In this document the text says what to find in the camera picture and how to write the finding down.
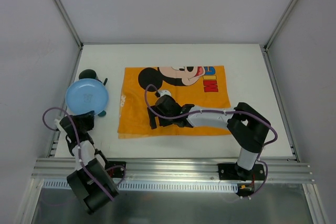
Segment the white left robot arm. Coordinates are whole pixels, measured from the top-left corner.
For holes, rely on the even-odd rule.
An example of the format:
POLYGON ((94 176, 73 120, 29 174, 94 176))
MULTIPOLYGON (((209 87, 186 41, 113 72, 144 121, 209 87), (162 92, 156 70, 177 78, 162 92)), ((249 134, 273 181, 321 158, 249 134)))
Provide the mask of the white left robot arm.
POLYGON ((116 183, 109 176, 110 165, 103 153, 96 149, 89 135, 94 127, 94 112, 65 116, 56 121, 65 133, 70 154, 75 158, 75 171, 67 176, 67 183, 88 214, 93 214, 119 194, 116 183))

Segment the aluminium front rail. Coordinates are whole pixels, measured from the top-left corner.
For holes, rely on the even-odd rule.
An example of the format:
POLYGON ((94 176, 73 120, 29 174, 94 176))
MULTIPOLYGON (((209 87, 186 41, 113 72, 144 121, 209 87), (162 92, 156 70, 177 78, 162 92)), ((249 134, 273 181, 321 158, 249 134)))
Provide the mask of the aluminium front rail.
MULTIPOLYGON (((142 181, 214 182, 219 181, 218 164, 234 163, 229 158, 117 158, 126 162, 126 179, 142 181)), ((292 159, 264 159, 268 165, 269 183, 314 184, 309 164, 292 159)), ((39 158, 32 178, 66 178, 74 171, 74 158, 39 158)))

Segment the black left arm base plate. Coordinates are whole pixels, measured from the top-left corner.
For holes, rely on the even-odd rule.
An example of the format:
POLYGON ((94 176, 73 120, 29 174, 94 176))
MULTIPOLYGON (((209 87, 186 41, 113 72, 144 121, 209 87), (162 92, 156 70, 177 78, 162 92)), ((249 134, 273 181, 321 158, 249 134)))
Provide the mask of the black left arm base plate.
POLYGON ((107 161, 105 170, 111 178, 122 178, 125 175, 126 162, 107 161))

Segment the teal plastic spoon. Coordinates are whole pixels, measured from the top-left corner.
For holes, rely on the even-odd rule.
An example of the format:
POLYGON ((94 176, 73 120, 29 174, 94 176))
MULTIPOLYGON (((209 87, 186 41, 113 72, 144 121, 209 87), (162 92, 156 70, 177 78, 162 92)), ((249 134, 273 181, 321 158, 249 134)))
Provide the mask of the teal plastic spoon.
POLYGON ((98 114, 99 117, 104 117, 106 115, 106 111, 102 111, 98 114))

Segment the orange cartoon cloth placemat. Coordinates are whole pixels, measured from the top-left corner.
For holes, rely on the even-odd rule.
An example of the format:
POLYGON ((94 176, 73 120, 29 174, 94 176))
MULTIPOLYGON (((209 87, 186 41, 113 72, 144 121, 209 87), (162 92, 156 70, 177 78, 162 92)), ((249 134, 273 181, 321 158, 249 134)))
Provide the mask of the orange cartoon cloth placemat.
POLYGON ((186 118, 177 118, 196 106, 231 106, 224 66, 126 68, 118 137, 229 134, 226 129, 191 127, 186 118))

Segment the left aluminium frame post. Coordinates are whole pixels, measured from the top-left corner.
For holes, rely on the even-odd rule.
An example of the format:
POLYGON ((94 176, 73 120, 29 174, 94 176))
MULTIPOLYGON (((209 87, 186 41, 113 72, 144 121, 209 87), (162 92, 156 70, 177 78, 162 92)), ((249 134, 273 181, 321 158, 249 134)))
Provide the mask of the left aluminium frame post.
POLYGON ((82 40, 80 39, 63 3, 61 0, 52 0, 55 7, 57 8, 58 12, 60 13, 67 29, 69 30, 72 38, 74 39, 76 45, 78 46, 78 48, 81 50, 83 48, 83 42, 82 40))

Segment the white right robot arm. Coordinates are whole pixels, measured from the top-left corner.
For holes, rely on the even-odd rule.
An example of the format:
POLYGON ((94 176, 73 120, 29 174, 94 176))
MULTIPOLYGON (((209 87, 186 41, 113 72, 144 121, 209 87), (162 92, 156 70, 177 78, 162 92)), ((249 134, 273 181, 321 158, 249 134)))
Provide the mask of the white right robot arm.
POLYGON ((162 127, 211 127, 228 130, 240 146, 237 162, 226 173, 233 179, 249 180, 260 157, 269 131, 270 122, 244 102, 232 109, 204 108, 194 104, 180 106, 171 96, 161 96, 155 105, 148 105, 151 129, 162 127))

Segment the aluminium frame post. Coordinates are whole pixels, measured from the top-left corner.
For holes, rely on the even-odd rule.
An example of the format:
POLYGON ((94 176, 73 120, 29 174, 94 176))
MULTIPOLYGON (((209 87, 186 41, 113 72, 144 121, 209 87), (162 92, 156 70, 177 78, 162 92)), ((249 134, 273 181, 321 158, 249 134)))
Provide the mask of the aluminium frame post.
POLYGON ((76 45, 78 46, 78 48, 81 50, 83 48, 83 42, 82 40, 80 39, 63 3, 61 0, 52 0, 55 7, 57 8, 58 12, 60 13, 67 29, 69 30, 72 38, 74 39, 76 45))
POLYGON ((280 16, 275 28, 273 29, 272 33, 270 34, 268 40, 263 46, 263 49, 265 52, 268 52, 271 45, 275 41, 275 39, 278 37, 279 33, 281 32, 282 28, 285 26, 288 18, 290 17, 291 13, 293 12, 294 8, 298 4, 300 0, 290 0, 287 7, 285 8, 284 12, 280 16))

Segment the light blue plate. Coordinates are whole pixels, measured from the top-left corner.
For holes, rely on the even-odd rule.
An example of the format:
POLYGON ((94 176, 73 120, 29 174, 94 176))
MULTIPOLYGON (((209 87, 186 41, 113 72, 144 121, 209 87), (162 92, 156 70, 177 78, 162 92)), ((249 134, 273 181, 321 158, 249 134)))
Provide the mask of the light blue plate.
POLYGON ((109 102, 109 93, 102 82, 96 79, 80 79, 69 86, 65 95, 68 109, 75 115, 93 111, 98 115, 109 102))

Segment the dark green mug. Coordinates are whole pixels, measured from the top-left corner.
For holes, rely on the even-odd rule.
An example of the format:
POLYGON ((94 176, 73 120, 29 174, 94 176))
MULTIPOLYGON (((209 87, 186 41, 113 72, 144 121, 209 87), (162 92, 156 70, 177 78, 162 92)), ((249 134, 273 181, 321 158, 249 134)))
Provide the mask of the dark green mug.
POLYGON ((83 70, 79 74, 78 78, 79 78, 79 80, 81 80, 81 79, 94 79, 94 80, 100 81, 97 73, 93 69, 85 69, 85 70, 83 70))

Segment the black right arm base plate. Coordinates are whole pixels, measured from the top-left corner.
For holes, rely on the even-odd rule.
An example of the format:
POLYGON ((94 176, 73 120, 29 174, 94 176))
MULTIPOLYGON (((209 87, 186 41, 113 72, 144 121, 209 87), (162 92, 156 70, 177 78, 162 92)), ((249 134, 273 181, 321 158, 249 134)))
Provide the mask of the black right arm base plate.
POLYGON ((255 164, 251 170, 241 168, 236 163, 220 163, 217 167, 220 180, 262 181, 266 178, 262 164, 255 164))

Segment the right aluminium frame post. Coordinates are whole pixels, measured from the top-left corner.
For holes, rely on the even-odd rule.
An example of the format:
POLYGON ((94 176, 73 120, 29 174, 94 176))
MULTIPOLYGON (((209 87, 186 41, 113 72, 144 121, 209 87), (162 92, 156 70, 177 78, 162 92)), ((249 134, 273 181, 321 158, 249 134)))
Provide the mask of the right aluminium frame post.
POLYGON ((268 40, 263 46, 263 49, 265 52, 268 52, 271 45, 275 41, 275 39, 278 37, 279 33, 281 32, 282 28, 285 26, 288 18, 290 17, 291 13, 293 12, 294 8, 298 4, 300 0, 290 0, 287 7, 285 8, 284 12, 280 16, 275 28, 273 29, 272 33, 270 34, 268 40))

